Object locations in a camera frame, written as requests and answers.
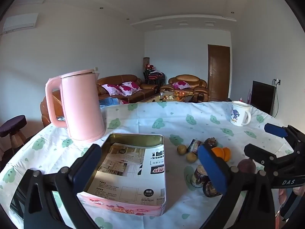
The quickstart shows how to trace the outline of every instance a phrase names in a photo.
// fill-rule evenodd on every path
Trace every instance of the tablecloth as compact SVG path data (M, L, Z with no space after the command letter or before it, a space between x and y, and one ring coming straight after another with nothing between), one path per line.
M101 109L106 129L105 135L95 143L102 145L113 132L162 134L165 138L166 211L160 217L145 217L100 210L84 205L100 228L199 228L208 218L220 196L207 198L202 188L194 188L186 180L200 164L190 164L185 156L177 154L177 146L188 146L192 139L205 141L215 137L219 147L229 147L232 158L229 166L246 158L244 146L251 143L277 157L292 153L289 144L264 131L266 123L283 126L280 121L252 107L251 122L237 127L230 123L230 102L150 102L109 106ZM0 203L13 223L23 228L23 221L10 209L12 196L28 168L43 173L55 173L63 166L71 166L91 144L76 144L66 128L50 124L35 135L5 166L0 173ZM263 166L256 163L257 170ZM244 199L241 193L226 226L231 226ZM277 190L273 191L278 207ZM74 228L58 193L55 200L65 223Z

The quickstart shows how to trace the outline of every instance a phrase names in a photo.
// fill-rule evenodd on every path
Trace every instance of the open tin box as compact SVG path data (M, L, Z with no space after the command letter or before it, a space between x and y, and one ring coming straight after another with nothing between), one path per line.
M162 135L112 133L82 203L110 211L160 216L165 206L164 138Z

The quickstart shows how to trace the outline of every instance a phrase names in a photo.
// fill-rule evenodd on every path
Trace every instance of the white mug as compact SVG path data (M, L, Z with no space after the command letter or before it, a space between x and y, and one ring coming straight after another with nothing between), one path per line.
M248 125L251 121L250 105L240 101L232 102L231 123L235 126Z

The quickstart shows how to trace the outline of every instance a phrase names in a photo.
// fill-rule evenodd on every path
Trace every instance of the television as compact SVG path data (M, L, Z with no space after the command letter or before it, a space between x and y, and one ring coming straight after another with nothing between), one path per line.
M250 105L272 115L276 87L253 81Z

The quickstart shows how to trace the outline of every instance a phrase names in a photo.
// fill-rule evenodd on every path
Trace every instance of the kettle lid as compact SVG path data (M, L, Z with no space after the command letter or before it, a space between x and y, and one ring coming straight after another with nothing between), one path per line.
M94 69L79 70L79 71L74 71L74 72L70 72L67 74L63 74L60 76L60 78L72 77L72 76L77 76L77 75L86 74L86 73L93 73L93 72L94 72Z

